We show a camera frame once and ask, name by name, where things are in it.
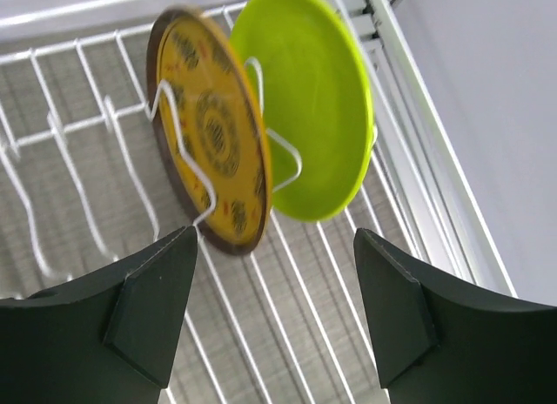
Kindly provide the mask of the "brown yellow-rimmed plate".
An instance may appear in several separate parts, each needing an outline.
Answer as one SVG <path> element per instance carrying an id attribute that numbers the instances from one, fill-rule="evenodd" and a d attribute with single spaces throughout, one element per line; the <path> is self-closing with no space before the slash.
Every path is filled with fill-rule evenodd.
<path id="1" fill-rule="evenodd" d="M 259 243 L 272 203 L 271 150 L 257 95 L 229 38 L 188 7 L 151 29 L 146 71 L 151 121 L 171 187 L 190 219 L 223 253 Z"/>

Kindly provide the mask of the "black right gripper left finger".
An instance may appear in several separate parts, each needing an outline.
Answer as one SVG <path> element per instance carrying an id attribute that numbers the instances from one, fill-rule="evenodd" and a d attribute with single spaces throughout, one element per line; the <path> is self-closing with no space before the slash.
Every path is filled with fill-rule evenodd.
<path id="1" fill-rule="evenodd" d="M 1 303 L 4 403 L 155 403 L 198 256 L 182 227 L 82 277 Z"/>

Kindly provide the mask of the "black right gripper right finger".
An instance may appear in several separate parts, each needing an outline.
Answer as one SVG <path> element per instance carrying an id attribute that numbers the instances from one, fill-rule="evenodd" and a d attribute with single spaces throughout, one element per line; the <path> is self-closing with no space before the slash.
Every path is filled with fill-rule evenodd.
<path id="1" fill-rule="evenodd" d="M 553 403 L 556 309 L 476 286 L 360 228 L 356 269 L 393 403 Z"/>

